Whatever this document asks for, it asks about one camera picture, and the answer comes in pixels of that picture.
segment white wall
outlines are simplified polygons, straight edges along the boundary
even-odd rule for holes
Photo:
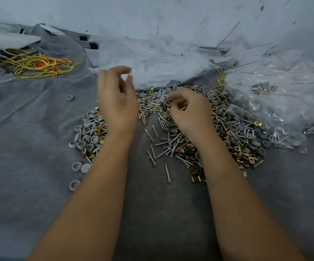
[[[273,42],[314,57],[314,0],[0,0],[0,21],[92,35],[103,26],[138,39],[172,34],[204,46],[216,46],[240,21],[252,45]]]

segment gray fabric cover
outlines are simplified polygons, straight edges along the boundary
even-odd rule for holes
[[[40,26],[33,32],[42,37],[36,49],[49,56],[73,55],[77,61],[84,55],[80,44],[85,42],[76,33],[53,36]],[[97,106],[90,66],[86,59],[56,79],[18,78],[0,85],[0,257],[25,258],[71,196],[68,184],[83,177],[71,170],[74,162],[84,160],[68,143],[75,135],[73,128]],[[217,77],[209,75],[192,83],[213,86]],[[75,100],[67,101],[67,95]],[[150,133],[154,124],[159,136],[166,137],[155,116],[147,122]],[[207,187],[193,184],[179,160],[163,156],[152,167],[143,129],[139,123],[129,154],[114,260],[220,260]],[[270,148],[265,162],[248,171],[247,179],[302,251],[314,259],[314,136],[308,148],[308,155]],[[155,153],[162,150],[156,147]]]

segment hand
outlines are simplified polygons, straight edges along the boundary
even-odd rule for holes
[[[196,147],[216,134],[209,102],[201,94],[184,88],[172,92],[168,100],[174,122]]]
[[[126,81],[122,74],[131,72],[131,68],[117,66],[101,70],[98,77],[98,103],[105,119],[108,134],[134,137],[139,117],[139,105],[133,86],[133,77]]]

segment gray cloth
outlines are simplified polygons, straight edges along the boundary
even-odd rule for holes
[[[64,32],[68,36],[53,36],[36,26],[34,34],[42,37],[36,48],[49,56],[79,60],[84,49],[73,40],[78,34]],[[68,184],[83,177],[71,165],[84,160],[79,150],[67,145],[75,135],[73,128],[97,106],[96,77],[87,67],[88,59],[56,79],[17,78],[0,85],[0,257],[25,258],[71,196]],[[216,79],[193,81],[212,87]],[[75,100],[67,101],[67,95]],[[151,133],[154,124],[159,136],[166,137],[155,116],[147,122]],[[193,184],[179,160],[163,156],[152,167],[143,129],[139,123],[129,154],[114,260],[220,260],[207,187]],[[308,155],[270,148],[264,163],[248,171],[247,179],[276,220],[314,259],[314,136],[308,148]],[[155,153],[162,150],[156,147]]]

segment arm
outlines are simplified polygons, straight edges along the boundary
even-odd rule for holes
[[[127,174],[128,152],[138,117],[127,67],[101,71],[98,102],[108,127],[98,157],[78,189],[27,260],[111,260]]]
[[[199,150],[225,260],[304,260],[270,217],[214,130],[208,101],[189,89],[169,96],[171,116]]]

